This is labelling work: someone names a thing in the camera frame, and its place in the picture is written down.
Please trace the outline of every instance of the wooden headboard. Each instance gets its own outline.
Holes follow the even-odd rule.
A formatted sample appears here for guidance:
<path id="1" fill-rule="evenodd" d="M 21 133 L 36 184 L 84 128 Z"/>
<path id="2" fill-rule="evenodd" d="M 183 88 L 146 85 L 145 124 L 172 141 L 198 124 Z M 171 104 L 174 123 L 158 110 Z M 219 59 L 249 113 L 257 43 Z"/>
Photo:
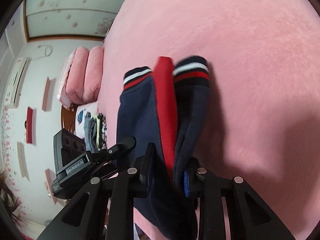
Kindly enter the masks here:
<path id="1" fill-rule="evenodd" d="M 76 112 L 77 105 L 71 105 L 70 109 L 67 110 L 61 106 L 61 128 L 68 130 L 71 133 L 74 133 L 76 130 Z"/>

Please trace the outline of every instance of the brown hair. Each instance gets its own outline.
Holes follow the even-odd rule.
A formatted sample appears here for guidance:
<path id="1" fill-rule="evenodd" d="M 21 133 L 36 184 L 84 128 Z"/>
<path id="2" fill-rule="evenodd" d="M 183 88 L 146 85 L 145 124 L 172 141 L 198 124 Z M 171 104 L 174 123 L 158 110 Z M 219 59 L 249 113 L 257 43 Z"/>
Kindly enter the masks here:
<path id="1" fill-rule="evenodd" d="M 10 215 L 11 219 L 15 223 L 19 223 L 20 217 L 14 214 L 14 211 L 19 207 L 20 202 L 9 189 L 8 185 L 5 182 L 6 174 L 4 172 L 0 173 L 0 199 L 2 200 L 5 209 Z"/>

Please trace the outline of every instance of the pink fuzzy blanket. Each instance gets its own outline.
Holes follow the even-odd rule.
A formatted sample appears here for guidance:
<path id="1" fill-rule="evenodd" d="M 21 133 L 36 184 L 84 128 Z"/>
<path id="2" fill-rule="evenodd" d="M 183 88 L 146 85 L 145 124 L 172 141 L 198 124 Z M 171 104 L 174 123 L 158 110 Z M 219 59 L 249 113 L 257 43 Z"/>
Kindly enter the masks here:
<path id="1" fill-rule="evenodd" d="M 126 71 L 153 68 L 158 56 L 205 57 L 212 94 L 194 155 L 217 175 L 243 176 L 306 239 L 320 219 L 319 49 L 307 0 L 125 0 L 105 41 L 98 99 L 108 145 Z"/>

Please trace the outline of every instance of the robotic device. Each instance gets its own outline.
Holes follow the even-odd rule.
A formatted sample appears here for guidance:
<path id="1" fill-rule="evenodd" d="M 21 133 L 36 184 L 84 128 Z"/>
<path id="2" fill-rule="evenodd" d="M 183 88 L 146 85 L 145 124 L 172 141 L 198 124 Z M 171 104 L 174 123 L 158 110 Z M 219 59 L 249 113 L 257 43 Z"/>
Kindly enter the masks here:
<path id="1" fill-rule="evenodd" d="M 133 167 L 110 178 L 116 173 L 114 160 L 135 147 L 134 138 L 128 137 L 95 154 L 78 151 L 82 140 L 66 130 L 60 131 L 54 141 L 57 179 L 52 183 L 52 190 L 56 197 L 71 200 L 38 240 L 103 239 L 110 197 L 105 239 L 133 239 L 133 198 L 148 195 L 155 145 L 149 143 L 145 155 L 139 157 Z M 71 157 L 74 159 L 65 163 L 65 159 L 69 161 Z M 226 239 L 221 197 L 226 199 L 232 240 L 294 240 L 281 220 L 243 178 L 217 177 L 200 167 L 196 158 L 189 160 L 186 174 L 187 197 L 200 198 L 200 240 Z"/>

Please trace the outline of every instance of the white pillow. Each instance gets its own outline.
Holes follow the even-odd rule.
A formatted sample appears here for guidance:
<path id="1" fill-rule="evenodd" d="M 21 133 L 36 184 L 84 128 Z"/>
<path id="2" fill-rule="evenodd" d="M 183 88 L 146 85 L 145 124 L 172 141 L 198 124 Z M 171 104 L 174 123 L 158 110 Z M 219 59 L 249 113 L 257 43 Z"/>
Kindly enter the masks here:
<path id="1" fill-rule="evenodd" d="M 99 113 L 99 103 L 98 101 L 89 103 L 86 105 L 78 106 L 76 112 L 76 136 L 84 139 L 84 117 L 90 112 L 91 115 L 98 115 Z"/>
<path id="2" fill-rule="evenodd" d="M 76 51 L 74 50 L 69 57 L 67 57 L 62 72 L 61 76 L 59 79 L 59 88 L 58 88 L 58 94 L 57 94 L 57 99 L 60 101 L 60 103 L 63 105 L 64 108 L 69 110 L 71 106 L 71 100 L 68 98 L 66 94 L 66 85 L 67 85 L 67 80 L 69 76 L 69 71 L 70 67 L 72 65 L 73 59 L 75 57 Z"/>

